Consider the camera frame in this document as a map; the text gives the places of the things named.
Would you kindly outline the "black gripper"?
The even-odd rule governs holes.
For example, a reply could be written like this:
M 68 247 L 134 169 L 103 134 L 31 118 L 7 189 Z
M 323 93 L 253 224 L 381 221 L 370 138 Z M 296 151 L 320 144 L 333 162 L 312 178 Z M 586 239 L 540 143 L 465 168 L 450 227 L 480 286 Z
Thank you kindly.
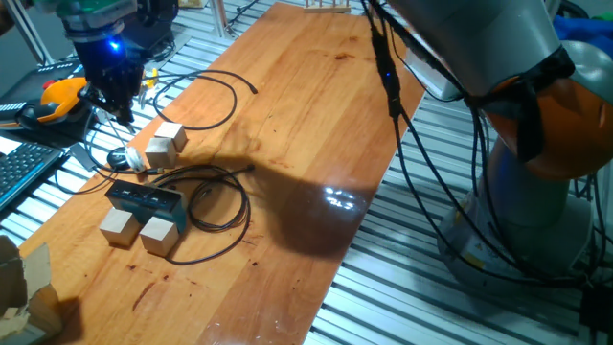
M 88 84 L 78 97 L 112 115 L 122 126 L 134 122 L 132 106 L 143 76 L 143 63 L 133 58 L 120 34 L 93 40 L 72 39 Z

